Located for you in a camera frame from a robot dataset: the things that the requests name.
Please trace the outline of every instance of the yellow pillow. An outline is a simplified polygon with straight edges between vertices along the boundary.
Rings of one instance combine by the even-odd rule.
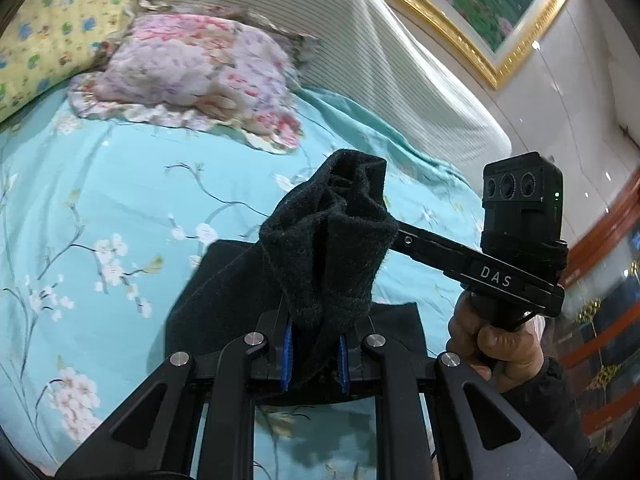
[[[0,38],[0,123],[46,89],[88,69],[130,0],[25,0]]]

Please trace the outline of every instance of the human hand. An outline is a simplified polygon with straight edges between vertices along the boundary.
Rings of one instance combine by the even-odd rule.
[[[463,292],[458,298],[449,321],[449,335],[447,351],[458,354],[485,381],[492,378],[492,372],[478,358],[478,351],[505,361],[495,383],[499,393],[513,390],[532,379],[544,364],[545,357],[533,320],[527,321],[517,332],[491,326],[475,313],[469,292]]]

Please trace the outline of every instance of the pillow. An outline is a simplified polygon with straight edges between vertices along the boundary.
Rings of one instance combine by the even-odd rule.
[[[0,122],[92,65],[95,49],[126,28],[130,0],[25,0],[0,38]]]
[[[147,13],[104,72],[76,76],[69,96],[84,118],[203,131],[226,124],[252,146],[282,153],[302,135],[289,87],[298,88],[296,70],[263,30],[201,14]]]
[[[285,51],[291,64],[299,71],[304,70],[316,57],[319,39],[304,32],[295,32],[277,27],[270,20],[246,7],[215,5],[203,6],[193,4],[151,4],[146,0],[139,0],[137,12],[164,12],[177,14],[202,14],[215,16],[227,20],[235,20],[245,25],[261,28],[268,33]]]

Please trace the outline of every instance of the handle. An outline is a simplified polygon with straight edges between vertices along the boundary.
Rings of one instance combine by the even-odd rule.
[[[471,293],[471,305],[476,314],[487,321],[490,325],[508,332],[516,332],[519,329],[518,322],[524,317],[524,311],[514,307],[511,304],[505,304],[496,301],[487,296],[480,296],[474,292]],[[498,364],[498,359],[489,357],[479,352],[478,358],[487,365],[492,372]]]

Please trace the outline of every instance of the wall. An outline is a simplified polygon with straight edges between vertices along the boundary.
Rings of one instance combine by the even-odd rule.
[[[562,236],[574,245],[640,164],[640,152],[618,127],[609,46],[590,0],[568,0],[540,51],[499,91],[478,82],[437,35],[400,19],[495,117],[514,155],[535,150],[553,157],[564,174]]]
[[[609,47],[609,72],[618,122],[640,142],[640,56],[604,0],[589,0],[600,20]]]

